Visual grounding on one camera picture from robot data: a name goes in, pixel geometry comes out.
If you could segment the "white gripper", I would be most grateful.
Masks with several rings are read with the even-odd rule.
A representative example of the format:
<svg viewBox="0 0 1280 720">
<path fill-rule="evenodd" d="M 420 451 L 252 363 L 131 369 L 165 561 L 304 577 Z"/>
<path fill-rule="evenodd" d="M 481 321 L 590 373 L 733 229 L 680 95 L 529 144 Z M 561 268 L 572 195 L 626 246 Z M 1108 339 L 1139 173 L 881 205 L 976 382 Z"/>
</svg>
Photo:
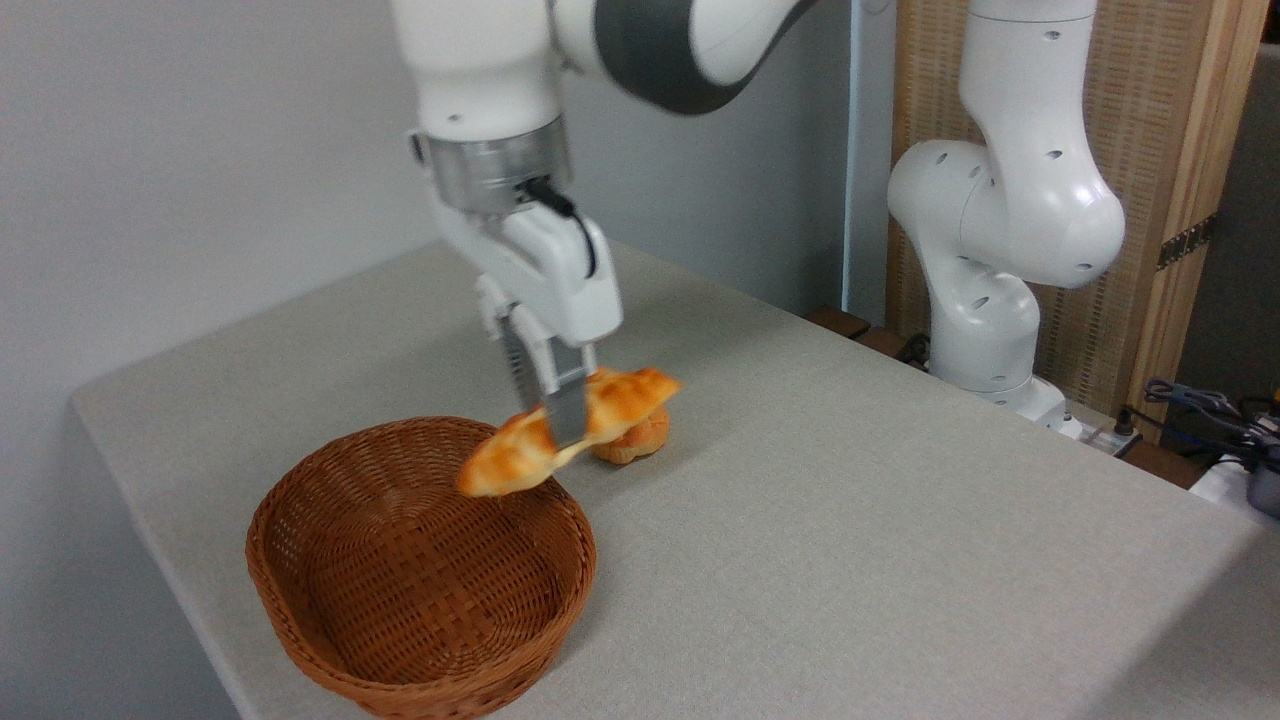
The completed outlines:
<svg viewBox="0 0 1280 720">
<path fill-rule="evenodd" d="M 584 441 L 593 342 L 622 322 L 599 227 L 539 202 L 502 217 L 443 202 L 434 213 L 444 240 L 483 274 L 475 287 L 484 325 L 504 354 L 524 410 L 545 411 L 557 448 Z"/>
</svg>

